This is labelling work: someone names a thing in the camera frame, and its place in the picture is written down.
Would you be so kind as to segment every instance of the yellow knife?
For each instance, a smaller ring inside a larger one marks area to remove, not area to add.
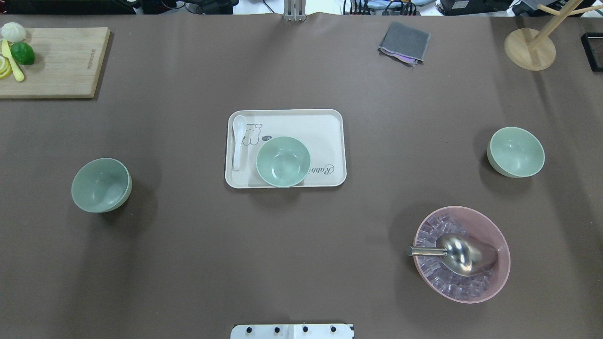
[[[2,55],[8,58],[8,61],[10,62],[10,66],[13,68],[14,79],[18,82],[25,80],[25,76],[23,75],[23,72],[21,72],[21,68],[19,68],[19,65],[17,65],[13,58],[13,55],[10,52],[10,47],[8,47],[8,40],[6,39],[2,39]]]

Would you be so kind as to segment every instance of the lime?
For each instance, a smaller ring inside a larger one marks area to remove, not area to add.
[[[27,43],[15,42],[10,47],[10,54],[13,55],[13,58],[16,62],[22,65],[32,65],[36,60],[36,54],[34,50]]]

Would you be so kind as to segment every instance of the onion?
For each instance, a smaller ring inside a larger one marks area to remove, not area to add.
[[[19,42],[25,39],[25,27],[17,24],[16,22],[9,22],[2,26],[1,29],[2,37],[10,42]]]

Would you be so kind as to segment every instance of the folded napkin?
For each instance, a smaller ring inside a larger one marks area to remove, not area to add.
[[[384,54],[414,67],[419,61],[425,62],[423,58],[430,36],[431,34],[427,32],[393,22],[378,49]]]

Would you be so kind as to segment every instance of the cutting board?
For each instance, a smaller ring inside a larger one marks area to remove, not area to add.
[[[0,99],[93,98],[103,66],[109,29],[27,28],[33,65],[19,65],[25,80],[0,79]]]

